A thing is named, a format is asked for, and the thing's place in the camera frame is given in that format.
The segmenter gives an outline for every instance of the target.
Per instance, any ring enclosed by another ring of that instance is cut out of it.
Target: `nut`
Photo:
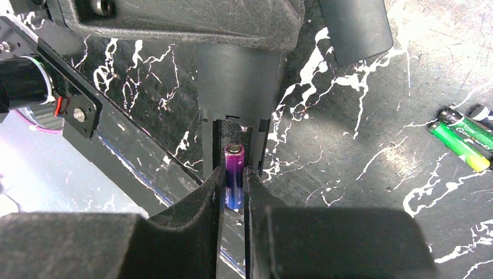
[[[84,111],[80,108],[74,109],[74,118],[79,122],[84,122],[86,118]]]
[[[113,13],[111,0],[91,0],[91,8],[94,13],[100,16],[110,16]]]
[[[11,50],[12,50],[12,47],[8,42],[3,41],[0,44],[0,51],[10,52]]]

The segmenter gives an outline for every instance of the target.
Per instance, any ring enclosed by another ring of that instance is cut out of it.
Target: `cable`
[[[52,134],[52,135],[59,135],[62,133],[62,130],[50,130],[50,129],[46,129],[46,128],[43,128],[41,126],[38,126],[36,125],[36,123],[32,122],[31,120],[29,120],[24,114],[22,114],[22,112],[20,112],[18,109],[15,109],[14,112],[24,121],[26,122],[27,124],[31,125],[31,126],[34,126],[36,128],[36,130],[42,132],[42,133],[47,133],[47,134]]]
[[[60,109],[62,108],[62,97],[58,97],[58,101],[56,103],[55,116],[60,114]]]

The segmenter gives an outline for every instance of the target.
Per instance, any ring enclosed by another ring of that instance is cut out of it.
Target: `battery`
[[[490,161],[488,159],[467,144],[443,122],[438,121],[433,123],[428,131],[475,171],[483,171],[490,167]]]
[[[489,108],[478,106],[471,112],[470,117],[493,130],[493,112]]]
[[[230,144],[224,149],[226,159],[226,206],[230,209],[243,207],[243,168],[245,148],[241,144]]]
[[[460,114],[457,110],[446,108],[440,112],[438,118],[452,127],[457,133],[463,134],[477,145],[493,153],[493,135]]]

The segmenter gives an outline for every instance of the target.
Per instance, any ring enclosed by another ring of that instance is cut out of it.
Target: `black marble surface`
[[[394,47],[343,67],[318,2],[305,2],[273,113],[265,184],[291,206],[403,209],[444,278],[491,278],[492,174],[475,173],[426,127],[450,103],[462,112],[477,103],[493,108],[493,1],[385,3]],[[20,18],[203,179],[193,45],[86,37],[34,14]],[[244,269],[234,250],[240,217],[230,213],[226,224],[236,236],[223,245],[237,262],[226,277]]]

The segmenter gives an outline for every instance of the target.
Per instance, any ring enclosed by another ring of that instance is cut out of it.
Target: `bolt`
[[[113,13],[113,5],[110,0],[91,0],[91,8],[100,16],[110,16]]]
[[[46,0],[31,0],[31,2],[35,5],[41,6],[46,3]]]
[[[3,41],[0,44],[0,51],[10,52],[11,49],[12,47],[10,47],[10,44],[6,41]]]
[[[79,122],[84,122],[85,121],[85,113],[82,109],[76,108],[74,110],[74,118],[77,119]]]

